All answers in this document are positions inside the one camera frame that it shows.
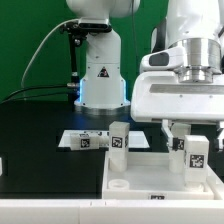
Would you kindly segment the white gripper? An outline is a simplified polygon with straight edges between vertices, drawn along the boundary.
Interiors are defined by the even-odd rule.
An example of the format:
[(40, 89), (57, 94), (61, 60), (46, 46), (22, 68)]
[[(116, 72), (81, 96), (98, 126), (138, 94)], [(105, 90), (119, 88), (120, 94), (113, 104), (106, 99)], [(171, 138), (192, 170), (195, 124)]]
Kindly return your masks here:
[(224, 150), (224, 75), (213, 82), (179, 83), (171, 71), (144, 72), (135, 81), (131, 117), (136, 122), (162, 120), (161, 130), (168, 150), (177, 150), (178, 139), (171, 132), (172, 121), (217, 123), (215, 148)]

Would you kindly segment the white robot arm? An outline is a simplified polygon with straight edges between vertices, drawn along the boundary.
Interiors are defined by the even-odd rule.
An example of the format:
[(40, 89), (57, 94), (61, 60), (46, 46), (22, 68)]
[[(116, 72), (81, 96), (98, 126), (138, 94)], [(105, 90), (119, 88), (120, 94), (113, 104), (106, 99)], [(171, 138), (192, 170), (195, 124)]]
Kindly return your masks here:
[[(106, 57), (112, 46), (104, 33), (111, 17), (137, 9), (140, 0), (66, 0), (78, 15), (77, 27), (88, 36), (87, 65), (75, 104), (88, 110), (118, 106), (103, 96), (97, 74), (115, 69), (118, 56)], [(141, 59), (131, 100), (137, 122), (224, 122), (224, 73), (221, 59), (221, 12), (224, 0), (169, 0), (165, 19), (151, 32), (151, 52)]]

